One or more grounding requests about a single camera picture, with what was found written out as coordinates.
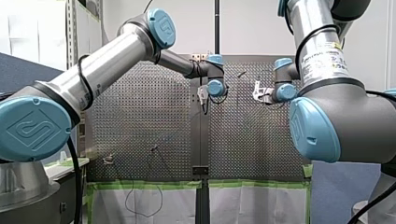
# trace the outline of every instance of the blue panel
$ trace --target blue panel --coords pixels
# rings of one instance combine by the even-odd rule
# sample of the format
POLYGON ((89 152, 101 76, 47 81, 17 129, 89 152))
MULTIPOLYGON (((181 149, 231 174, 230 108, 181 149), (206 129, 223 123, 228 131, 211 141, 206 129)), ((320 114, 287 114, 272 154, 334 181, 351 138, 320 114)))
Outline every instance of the blue panel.
POLYGON ((352 206, 368 200, 380 165, 313 161, 311 224, 347 223, 352 206))
POLYGON ((224 65, 224 61, 220 54, 209 54, 209 56, 207 56, 206 61, 220 66, 224 65))
POLYGON ((0 103, 0 159, 38 161, 58 152, 71 132, 67 112, 52 100, 26 96, 0 103))
POLYGON ((50 81, 62 71, 0 53, 0 92, 17 91, 35 80, 50 81))
POLYGON ((299 97, 290 104, 290 133, 295 147, 309 160, 338 161, 341 146, 332 123, 312 100, 299 97))
POLYGON ((148 11, 148 28, 157 44, 162 49, 169 49, 175 44, 175 25, 169 15, 159 8, 148 11))
POLYGON ((219 97, 225 93, 224 85, 218 80, 210 80, 207 83, 207 93, 213 97, 219 97))
POLYGON ((282 58, 275 61, 275 70, 293 63, 291 58, 282 58))
POLYGON ((280 102, 287 102, 297 96, 297 88, 289 83, 283 84, 276 91, 276 98, 280 102))

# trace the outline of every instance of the wire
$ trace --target wire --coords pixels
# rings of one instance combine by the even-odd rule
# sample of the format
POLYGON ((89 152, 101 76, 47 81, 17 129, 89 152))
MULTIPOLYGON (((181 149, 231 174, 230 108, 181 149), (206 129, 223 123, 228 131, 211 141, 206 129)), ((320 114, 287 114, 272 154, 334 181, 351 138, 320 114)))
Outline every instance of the wire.
POLYGON ((202 105, 202 110, 204 111, 204 115, 207 115, 207 112, 209 112, 209 99, 210 99, 210 96, 207 97, 206 104, 202 105))
POLYGON ((289 21, 288 7, 287 6, 285 6, 285 21, 286 21, 286 25, 288 26, 288 29, 289 29, 290 33, 292 35, 294 35, 293 29, 291 28, 290 21, 289 21))
POLYGON ((8 97, 10 97, 11 95, 13 95, 14 93, 15 93, 15 91, 0 93, 0 101, 6 100, 8 97))
POLYGON ((282 108, 284 105, 285 105, 286 103, 283 103, 282 105, 280 105, 280 106, 278 106, 277 108, 274 108, 274 109, 270 109, 271 107, 268 107, 268 106, 266 106, 265 108, 267 109, 267 110, 278 110, 278 109, 280 109, 280 108, 282 108))
POLYGON ((223 99, 222 100, 220 100, 220 101, 215 101, 214 99, 213 99, 213 97, 212 96, 209 96, 209 99, 210 99, 210 102, 212 102, 213 104, 215 104, 215 105, 221 105, 222 103, 224 103, 225 102, 225 100, 227 100, 227 96, 228 96, 228 93, 227 94, 225 94, 225 96, 223 97, 223 99))
MULTIPOLYGON (((151 171, 152 171, 151 162, 149 162, 148 158, 149 158, 150 155, 152 155, 152 152, 154 152, 153 150, 155 150, 155 149, 157 149, 157 148, 153 148, 151 150, 151 153, 148 154, 147 157, 146 157, 146 162, 148 163, 148 174, 146 176, 147 180, 149 179, 149 174, 151 174, 151 171)), ((134 213, 134 214, 142 216, 142 217, 154 217, 156 214, 158 214, 161 211, 161 209, 163 209, 163 191, 161 190, 160 187, 158 187, 158 185, 156 185, 156 188, 158 189, 158 191, 161 194, 160 207, 155 212, 153 212, 150 215, 146 215, 146 214, 143 214, 143 213, 140 213, 140 212, 136 212, 136 211, 132 210, 131 208, 129 208, 129 206, 128 206, 129 197, 131 196, 132 192, 134 192, 134 180, 132 179, 132 189, 128 192, 128 194, 127 194, 127 196, 125 198, 125 209, 128 210, 131 213, 134 213)))
MULTIPOLYGON (((381 97, 384 97, 388 100, 391 100, 393 102, 396 102, 396 98, 393 95, 380 92, 380 91, 366 91, 367 94, 372 94, 372 95, 378 95, 381 97)), ((390 186, 387 190, 385 190, 382 194, 380 194, 378 197, 376 197, 374 200, 366 204, 355 216, 353 216, 347 224, 356 224, 359 221, 359 218, 363 216, 364 213, 366 213, 370 208, 376 206, 378 203, 382 202, 384 199, 386 199, 390 194, 395 192, 396 190, 396 183, 394 183, 392 186, 390 186)))
POLYGON ((71 137, 69 137, 67 140, 67 146, 69 147, 70 155, 72 156, 73 166, 76 174, 76 211, 74 223, 79 224, 79 217, 82 207, 81 170, 79 169, 78 156, 71 137))
POLYGON ((311 31, 311 33, 309 33, 306 37, 304 37, 304 39, 301 41, 300 45, 297 48, 296 51, 296 57, 295 57, 295 64, 296 64, 296 69, 297 72, 300 73, 300 54, 301 51, 303 50, 304 46, 306 45, 306 43, 316 34, 318 34, 319 32, 329 29, 329 28, 334 28, 335 30, 338 30, 338 26, 334 25, 334 24, 327 24, 324 26, 319 27, 318 29, 315 29, 313 31, 311 31))
MULTIPOLYGON (((195 114, 189 119, 189 122, 192 121, 192 120, 193 120, 197 115, 199 115, 199 114, 200 114, 200 112, 195 113, 195 114)), ((163 138, 163 143, 164 143, 164 142, 169 142, 170 140, 172 140, 173 137, 175 137, 176 134, 177 134, 179 131, 181 131, 184 127, 185 127, 185 126, 183 125, 183 126, 180 127, 179 129, 175 130, 173 133, 168 134, 168 135, 170 135, 170 136, 169 136, 169 137, 166 137, 166 138, 163 138)), ((161 143, 156 144, 156 145, 151 149, 150 153, 149 153, 149 154, 146 156, 146 158, 145 158, 145 161, 146 161, 146 163, 148 164, 148 172, 146 173, 146 178, 145 178, 146 180, 149 180, 149 176, 150 176, 151 171, 152 171, 152 165, 151 165, 151 163, 152 163, 152 157, 151 157, 151 160, 150 160, 150 161, 149 161, 149 157, 150 157, 151 155, 153 155, 153 152, 157 152, 157 153, 158 153, 158 155, 160 156, 161 162, 162 162, 163 165, 165 166, 166 171, 169 173, 169 175, 170 175, 171 178, 173 179, 172 171, 171 171, 170 167, 168 166, 168 164, 166 163, 166 161, 165 161, 165 159, 164 159, 164 157, 163 157, 163 154, 162 154, 161 151, 159 150, 159 145, 160 145, 160 144, 161 144, 161 143)), ((156 186, 156 188, 158 189, 158 191, 159 191, 160 194, 161 194, 161 203, 160 203, 160 207, 159 207, 155 212, 153 212, 153 213, 150 214, 150 215, 146 215, 146 214, 143 214, 143 213, 140 213, 140 212, 136 212, 136 211, 134 211, 134 210, 132 210, 131 208, 128 207, 129 197, 131 196, 132 192, 134 191, 134 179, 133 179, 133 178, 131 178, 131 179, 132 179, 132 189, 128 192, 128 194, 127 194, 127 196, 126 196, 126 198, 125 198, 125 203, 124 203, 125 209, 128 210, 128 211, 131 212, 131 213, 137 214, 137 215, 142 216, 142 217, 153 217, 153 216, 155 216, 156 214, 158 214, 158 213, 161 211, 161 209, 163 208, 163 192, 161 191, 161 188, 158 187, 158 186, 156 186)))
POLYGON ((373 201, 370 203, 366 204, 355 216, 353 216, 352 219, 348 221, 347 224, 356 224, 359 221, 359 218, 366 213, 370 208, 376 206, 378 203, 386 199, 390 194, 392 194, 396 190, 396 183, 394 183, 392 186, 390 186, 385 192, 380 194, 378 197, 376 197, 373 201))
POLYGON ((346 38, 344 37, 343 39, 343 46, 341 47, 341 49, 344 49, 344 45, 346 44, 346 38))
POLYGON ((148 4, 146 5, 145 10, 143 11, 143 13, 146 13, 146 11, 149 9, 149 5, 151 5, 151 2, 152 2, 152 1, 153 1, 153 0, 149 0, 148 4))
POLYGON ((396 102, 396 97, 394 97, 393 95, 384 93, 384 92, 380 92, 380 91, 366 91, 367 94, 372 94, 372 95, 378 95, 381 97, 384 97, 388 100, 391 100, 393 102, 396 102))
POLYGON ((82 75, 82 68, 81 68, 82 60, 88 58, 88 56, 89 56, 88 54, 82 55, 82 56, 78 59, 78 64, 77 64, 78 76, 79 76, 79 78, 81 78, 82 82, 83 82, 84 85, 85 85, 85 88, 87 88, 87 90, 88 90, 88 94, 90 95, 90 99, 89 99, 89 101, 88 101, 88 103, 87 103, 87 106, 85 106, 85 108, 84 108, 83 110, 89 109, 89 108, 92 106, 92 104, 93 104, 93 91, 92 91, 92 89, 91 89, 90 83, 88 82, 87 78, 85 78, 85 77, 82 75))

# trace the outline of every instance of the blue wall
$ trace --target blue wall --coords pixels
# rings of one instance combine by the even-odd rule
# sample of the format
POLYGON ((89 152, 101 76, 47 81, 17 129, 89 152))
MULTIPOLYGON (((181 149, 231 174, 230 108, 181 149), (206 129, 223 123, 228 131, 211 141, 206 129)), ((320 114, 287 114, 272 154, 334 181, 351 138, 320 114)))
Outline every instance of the blue wall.
MULTIPOLYGON (((62 71, 0 53, 0 92, 18 91, 35 80, 50 81, 62 71)), ((59 152, 43 163, 59 160, 59 152)))
POLYGON ((314 161, 311 224, 346 224, 352 206, 370 197, 379 175, 377 164, 314 161))

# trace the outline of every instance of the perforated metal panel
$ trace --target perforated metal panel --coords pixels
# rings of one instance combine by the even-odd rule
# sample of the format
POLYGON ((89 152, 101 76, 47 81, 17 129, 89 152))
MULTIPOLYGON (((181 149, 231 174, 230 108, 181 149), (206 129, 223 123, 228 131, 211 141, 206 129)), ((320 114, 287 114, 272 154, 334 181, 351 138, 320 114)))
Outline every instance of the perforated metal panel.
POLYGON ((226 56, 227 100, 212 105, 209 125, 210 178, 294 181, 304 178, 307 162, 290 137, 289 105, 266 106, 253 100, 256 79, 274 87, 275 56, 226 56))
POLYGON ((183 76, 152 63, 138 64, 88 113, 89 181, 191 180, 197 162, 209 165, 209 178, 303 180, 307 161, 291 142, 288 106, 271 110, 278 105, 265 106, 252 97, 257 78, 273 87, 278 58, 225 56, 229 96, 222 105, 212 104, 209 116, 197 116, 196 92, 183 76), (157 145, 161 154, 151 152, 157 145), (110 154, 114 164, 104 165, 110 154))
POLYGON ((89 181, 191 179, 190 118, 188 80, 152 63, 136 65, 89 114, 89 181), (114 164, 104 165, 110 154, 114 164))

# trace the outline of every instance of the green tape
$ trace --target green tape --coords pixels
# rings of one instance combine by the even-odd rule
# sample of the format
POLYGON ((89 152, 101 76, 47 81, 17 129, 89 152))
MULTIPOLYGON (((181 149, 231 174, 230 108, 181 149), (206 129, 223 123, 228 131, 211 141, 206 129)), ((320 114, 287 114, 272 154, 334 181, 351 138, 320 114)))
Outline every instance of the green tape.
POLYGON ((306 208, 305 208, 305 222, 306 224, 311 223, 311 193, 312 193, 312 186, 309 184, 308 189, 306 191, 306 208))
MULTIPOLYGON (((78 158, 78 163, 82 163, 82 162, 87 161, 87 160, 88 160, 87 158, 78 158)), ((73 166, 73 161, 71 159, 67 159, 66 161, 63 161, 61 163, 59 163, 57 161, 53 161, 53 162, 45 164, 44 166, 45 167, 50 167, 50 166, 53 166, 53 165, 56 165, 56 164, 58 164, 60 166, 70 166, 71 167, 71 166, 73 166)))
POLYGON ((304 182, 278 182, 278 181, 255 181, 255 180, 209 180, 210 188, 240 188, 240 187, 263 187, 273 189, 307 189, 309 181, 304 182))
POLYGON ((149 182, 143 180, 116 180, 89 183, 88 188, 99 189, 200 189, 201 181, 149 182))
POLYGON ((88 224, 92 224, 92 206, 93 206, 93 192, 94 189, 87 186, 87 212, 88 212, 88 224))
POLYGON ((305 178, 310 178, 312 177, 312 171, 314 169, 314 165, 313 164, 306 164, 303 165, 303 170, 304 170, 304 176, 305 178))
POLYGON ((101 189, 200 189, 201 181, 149 182, 143 180, 116 180, 114 182, 94 182, 87 184, 88 224, 92 224, 93 194, 101 189))

